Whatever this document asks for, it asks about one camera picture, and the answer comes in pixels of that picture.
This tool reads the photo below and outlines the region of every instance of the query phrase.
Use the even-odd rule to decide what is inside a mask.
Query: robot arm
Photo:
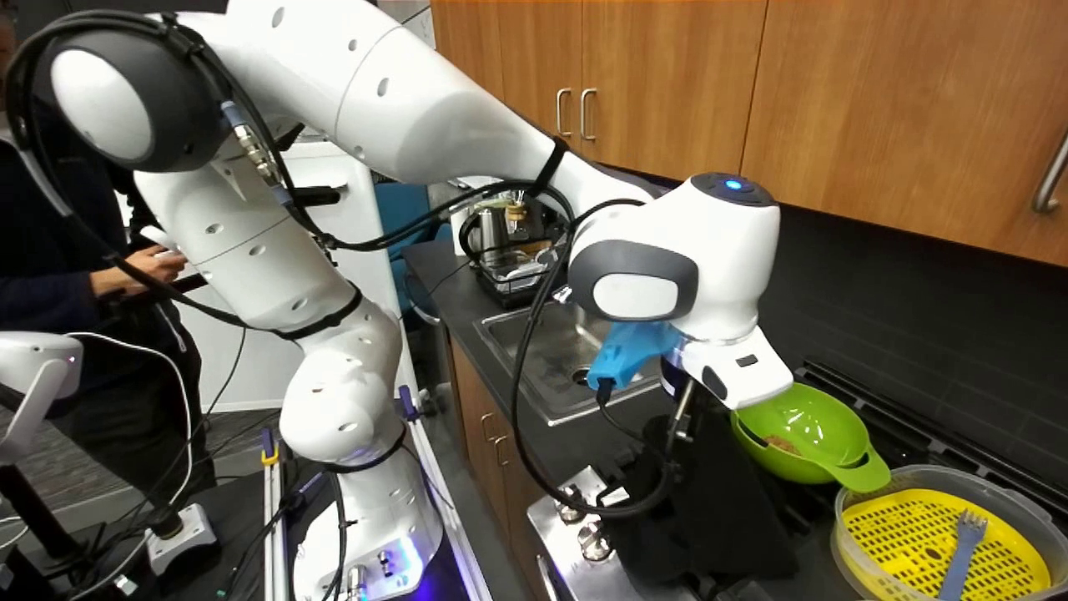
[[[190,13],[184,27],[214,47],[274,130],[304,124],[394,180],[431,184],[471,174],[534,180],[554,154],[551,137],[514,117],[370,3],[230,0],[227,13]],[[63,114],[107,157],[160,170],[160,150],[154,147],[177,147],[174,137],[187,137],[180,147],[204,147],[204,114],[190,114],[190,127],[167,127],[154,117],[157,107],[167,107],[167,97],[154,97],[157,90],[147,90],[137,77],[144,77],[137,63],[117,70],[117,53],[107,53],[100,40],[67,43],[50,63]],[[167,67],[157,67],[157,77],[160,87],[180,80]],[[214,160],[234,157],[234,144],[217,140]],[[207,174],[170,174],[164,180],[167,187],[187,187],[180,177]],[[564,154],[547,184],[571,200],[574,214],[604,200],[644,204],[637,210],[604,210],[574,240],[571,287],[584,307],[617,321],[671,321],[688,337],[678,354],[681,367],[728,407],[758,404],[791,384],[788,367],[758,327],[758,297],[768,287],[778,244],[778,207],[768,194],[741,177],[704,174],[651,204],[641,187],[607,177],[577,154]],[[204,240],[180,247],[194,264],[217,257],[214,244],[197,250]],[[307,307],[307,317],[287,327],[344,304],[340,287],[304,294],[304,301],[310,297],[327,307]]]
[[[297,598],[324,598],[340,548],[340,588],[407,594],[441,524],[417,464],[397,447],[401,327],[280,207],[287,174],[264,137],[304,124],[334,140],[354,157],[337,170],[357,204],[374,204],[357,187],[367,167],[421,184],[537,180],[557,147],[364,0],[230,0],[227,13],[180,23],[67,20],[57,40],[30,43],[10,73],[13,134],[40,174],[27,87],[43,80],[87,144],[137,170],[167,237],[230,311],[304,347],[280,431],[297,454],[344,474],[340,511],[324,511],[300,544]],[[684,334],[678,364],[728,407],[791,384],[758,327],[778,240],[778,207],[758,187],[691,177],[651,200],[577,154],[561,154],[547,174],[574,214],[641,204],[597,210],[577,230],[567,274],[587,311],[671,321]]]

